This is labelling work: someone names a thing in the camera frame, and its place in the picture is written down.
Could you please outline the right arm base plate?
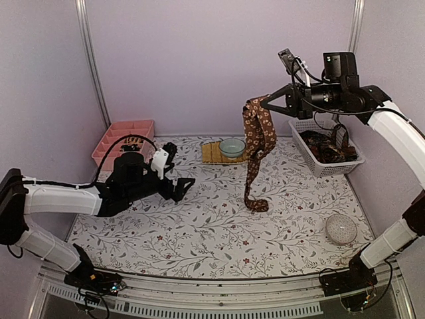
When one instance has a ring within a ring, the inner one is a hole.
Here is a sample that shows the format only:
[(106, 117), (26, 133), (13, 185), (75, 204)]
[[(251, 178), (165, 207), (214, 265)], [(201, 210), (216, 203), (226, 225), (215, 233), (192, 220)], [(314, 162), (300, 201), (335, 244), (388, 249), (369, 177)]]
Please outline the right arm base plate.
[(319, 273), (325, 296), (334, 296), (374, 286), (378, 283), (373, 268), (350, 266), (347, 270), (325, 268)]

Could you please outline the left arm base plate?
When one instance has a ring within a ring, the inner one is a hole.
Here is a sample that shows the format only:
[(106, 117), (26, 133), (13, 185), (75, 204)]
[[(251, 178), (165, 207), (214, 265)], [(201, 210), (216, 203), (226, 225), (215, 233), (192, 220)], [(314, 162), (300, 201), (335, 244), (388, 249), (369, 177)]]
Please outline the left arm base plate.
[(122, 276), (108, 272), (72, 272), (64, 277), (64, 283), (76, 288), (97, 292), (101, 295), (117, 296), (119, 292), (127, 288)]

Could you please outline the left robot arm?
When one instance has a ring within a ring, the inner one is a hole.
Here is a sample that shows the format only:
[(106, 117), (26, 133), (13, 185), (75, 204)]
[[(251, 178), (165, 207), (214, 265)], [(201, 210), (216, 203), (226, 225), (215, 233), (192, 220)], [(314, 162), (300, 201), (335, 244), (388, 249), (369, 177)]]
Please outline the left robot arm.
[(83, 289), (114, 294), (123, 289), (122, 276), (96, 270), (90, 257), (77, 244), (66, 243), (33, 222), (35, 213), (75, 213), (113, 217), (130, 205), (156, 193), (164, 199), (181, 201), (195, 183), (193, 178), (171, 181), (166, 173), (175, 166), (175, 144), (155, 148), (146, 161), (137, 151), (127, 151), (114, 160), (105, 182), (74, 185), (45, 181), (10, 169), (1, 181), (1, 244), (15, 245), (66, 272), (65, 283)]

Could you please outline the brown floral tie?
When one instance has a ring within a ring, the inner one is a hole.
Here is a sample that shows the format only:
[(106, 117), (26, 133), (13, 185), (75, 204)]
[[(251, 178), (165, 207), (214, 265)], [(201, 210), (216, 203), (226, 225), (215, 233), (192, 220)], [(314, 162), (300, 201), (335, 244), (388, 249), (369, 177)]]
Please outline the brown floral tie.
[(270, 111), (260, 105), (265, 98), (252, 98), (242, 109), (247, 156), (244, 204), (257, 213), (267, 212), (269, 205), (265, 199), (249, 198), (251, 185), (258, 175), (261, 160), (275, 148), (277, 140)]

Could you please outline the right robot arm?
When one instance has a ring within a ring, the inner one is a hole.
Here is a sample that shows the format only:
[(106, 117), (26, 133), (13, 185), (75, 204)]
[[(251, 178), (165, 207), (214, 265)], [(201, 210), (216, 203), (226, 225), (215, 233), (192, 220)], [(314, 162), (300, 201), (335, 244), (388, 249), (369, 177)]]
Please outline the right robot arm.
[[(388, 143), (399, 162), (410, 170), (408, 176), (424, 186), (424, 134), (385, 91), (361, 85), (354, 53), (323, 54), (321, 79), (312, 76), (305, 62), (290, 50), (284, 49), (278, 56), (292, 79), (268, 95), (262, 107), (299, 120), (312, 118), (314, 111), (356, 117)], [(374, 283), (376, 266), (422, 236), (424, 194), (420, 193), (399, 220), (351, 258), (347, 270), (323, 279), (328, 285), (345, 284), (350, 290)]]

